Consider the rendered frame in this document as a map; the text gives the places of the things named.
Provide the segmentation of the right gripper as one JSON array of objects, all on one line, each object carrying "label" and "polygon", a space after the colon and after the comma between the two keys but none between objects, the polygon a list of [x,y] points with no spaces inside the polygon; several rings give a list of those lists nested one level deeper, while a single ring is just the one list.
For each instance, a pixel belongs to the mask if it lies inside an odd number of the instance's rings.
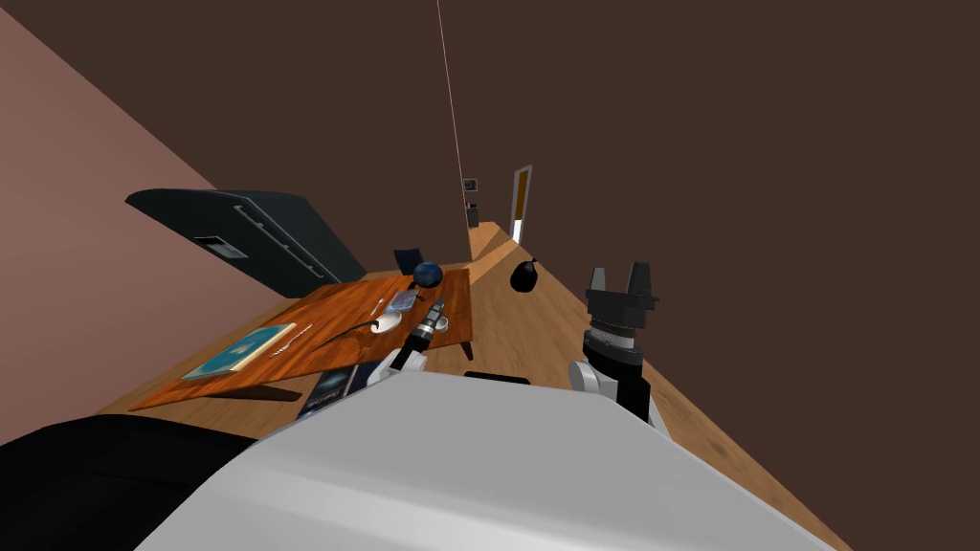
[{"label": "right gripper", "polygon": [[627,293],[606,291],[605,269],[591,270],[586,300],[590,325],[614,330],[637,330],[647,325],[647,313],[654,311],[659,299],[652,294],[650,264],[632,264]]}]

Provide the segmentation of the brown wooden table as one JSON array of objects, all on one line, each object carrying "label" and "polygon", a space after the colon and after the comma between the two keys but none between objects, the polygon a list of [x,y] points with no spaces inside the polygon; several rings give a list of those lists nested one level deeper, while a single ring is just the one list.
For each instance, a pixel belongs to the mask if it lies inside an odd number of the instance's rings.
[{"label": "brown wooden table", "polygon": [[445,332],[435,334],[430,347],[437,349],[459,344],[466,354],[471,354],[473,308],[466,269],[450,270],[438,287],[419,290],[413,308],[403,314],[401,322],[391,331],[373,334],[364,326],[372,318],[370,312],[380,298],[385,302],[375,314],[380,313],[397,293],[407,290],[411,281],[410,276],[399,275],[323,286],[272,318],[273,324],[297,325],[287,334],[287,341],[313,323],[280,355],[270,358],[271,353],[267,353],[230,375],[198,381],[176,380],[133,408],[155,408],[202,397],[296,401],[300,397],[297,391],[278,388],[276,384],[311,373],[382,361],[403,343],[441,297],[445,297],[443,315],[449,325]]}]

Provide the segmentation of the white framed brown door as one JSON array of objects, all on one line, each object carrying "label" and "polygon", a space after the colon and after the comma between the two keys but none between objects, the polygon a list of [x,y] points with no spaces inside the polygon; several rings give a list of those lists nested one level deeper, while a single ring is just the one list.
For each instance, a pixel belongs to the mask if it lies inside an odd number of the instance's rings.
[{"label": "white framed brown door", "polygon": [[533,166],[527,165],[518,169],[514,174],[511,207],[511,237],[517,243],[521,243],[522,240],[522,229],[526,214],[532,172]]}]

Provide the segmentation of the silver knife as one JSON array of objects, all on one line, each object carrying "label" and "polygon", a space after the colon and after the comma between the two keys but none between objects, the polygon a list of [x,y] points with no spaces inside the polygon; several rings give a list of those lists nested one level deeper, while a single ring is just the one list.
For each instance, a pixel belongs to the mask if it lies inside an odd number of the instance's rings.
[{"label": "silver knife", "polygon": [[303,333],[305,333],[305,332],[307,332],[307,331],[308,331],[308,330],[309,330],[309,329],[310,329],[310,328],[311,328],[312,326],[313,326],[313,323],[311,323],[311,324],[309,324],[309,325],[307,325],[307,326],[305,326],[305,327],[303,327],[303,328],[302,328],[302,330],[300,330],[299,332],[297,332],[296,334],[294,334],[294,336],[293,336],[292,338],[290,338],[290,339],[289,339],[289,340],[288,340],[288,341],[287,341],[287,342],[286,342],[286,343],[285,343],[285,344],[284,344],[284,345],[283,345],[283,346],[282,346],[281,348],[279,348],[279,349],[278,349],[277,351],[275,351],[275,352],[273,352],[273,353],[272,353],[272,354],[271,354],[271,355],[270,355],[269,357],[270,357],[270,358],[275,358],[276,356],[278,356],[278,355],[280,355],[280,354],[281,354],[282,352],[284,352],[285,350],[287,350],[287,349],[288,349],[288,348],[289,348],[289,347],[291,346],[291,344],[292,344],[292,343],[293,343],[293,342],[294,342],[294,341],[295,341],[295,340],[296,340],[297,338],[299,338],[300,336],[302,336],[302,334],[303,334]]}]

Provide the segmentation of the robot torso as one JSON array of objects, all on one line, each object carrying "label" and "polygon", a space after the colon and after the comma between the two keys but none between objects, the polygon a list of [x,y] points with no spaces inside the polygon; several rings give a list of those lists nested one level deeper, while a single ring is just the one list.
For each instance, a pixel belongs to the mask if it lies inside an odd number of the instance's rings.
[{"label": "robot torso", "polygon": [[834,551],[616,402],[403,372],[268,435],[136,551]]}]

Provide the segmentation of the dark grey fridge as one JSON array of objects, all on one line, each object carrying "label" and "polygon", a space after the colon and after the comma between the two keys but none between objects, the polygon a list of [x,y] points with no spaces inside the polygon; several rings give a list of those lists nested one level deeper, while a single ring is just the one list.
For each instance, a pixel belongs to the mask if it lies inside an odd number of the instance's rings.
[{"label": "dark grey fridge", "polygon": [[299,195],[153,188],[125,202],[284,298],[304,298],[367,272]]}]

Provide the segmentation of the teal book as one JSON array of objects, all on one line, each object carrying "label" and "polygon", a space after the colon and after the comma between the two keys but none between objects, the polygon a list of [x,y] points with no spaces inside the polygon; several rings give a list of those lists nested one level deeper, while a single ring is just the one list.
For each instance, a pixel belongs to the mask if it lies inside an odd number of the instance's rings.
[{"label": "teal book", "polygon": [[269,350],[296,327],[295,323],[260,326],[229,348],[186,373],[181,381],[195,381],[235,373]]}]

